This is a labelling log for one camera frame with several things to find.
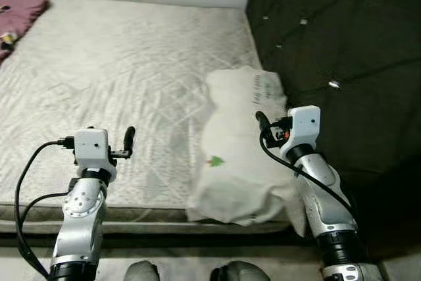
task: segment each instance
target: green logo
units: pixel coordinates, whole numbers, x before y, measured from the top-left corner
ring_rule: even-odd
[[[211,167],[217,167],[225,163],[225,161],[221,157],[212,156],[206,163],[210,164]]]

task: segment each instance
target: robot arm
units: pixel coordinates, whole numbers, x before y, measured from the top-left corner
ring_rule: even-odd
[[[262,113],[257,114],[260,128],[264,122],[259,119],[262,116]],[[270,127],[263,125],[262,133]],[[342,203],[349,206],[347,197],[341,191],[339,174],[314,151],[320,130],[320,109],[315,106],[291,109],[288,117],[275,125],[282,129],[278,135],[283,139],[277,144],[271,139],[270,143],[274,144],[273,147],[280,147],[281,157],[331,189]],[[377,266],[367,263],[365,246],[359,238],[357,222],[352,214],[321,186],[302,173],[296,172],[295,175],[312,235],[322,255],[324,280],[382,280]]]
[[[51,260],[49,280],[95,279],[106,213],[107,187],[116,178],[114,158],[130,158],[134,128],[128,128],[123,151],[111,151],[106,130],[87,128],[74,137],[79,165],[76,184],[62,206],[64,219]]]

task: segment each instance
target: white mattress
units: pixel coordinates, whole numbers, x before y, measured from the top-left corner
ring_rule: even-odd
[[[106,128],[110,144],[119,149],[133,125],[134,154],[118,163],[108,206],[183,209],[202,163],[206,74],[261,68],[244,13],[102,0],[50,2],[0,66],[0,206],[12,206],[18,176],[43,142],[95,126]],[[75,175],[72,162],[71,151],[46,149],[24,181],[22,204],[65,191]],[[41,205],[58,207],[60,200]]]

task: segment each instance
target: gray shoe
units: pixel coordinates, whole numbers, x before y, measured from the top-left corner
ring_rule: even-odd
[[[243,261],[232,261],[212,271],[210,281],[270,281],[259,267]]]
[[[124,281],[159,281],[157,266],[146,260],[134,263],[127,269]]]

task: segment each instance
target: dark green upholstered headboard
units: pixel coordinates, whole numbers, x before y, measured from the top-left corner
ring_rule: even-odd
[[[318,105],[318,148],[352,186],[421,153],[421,0],[249,0],[264,69]]]

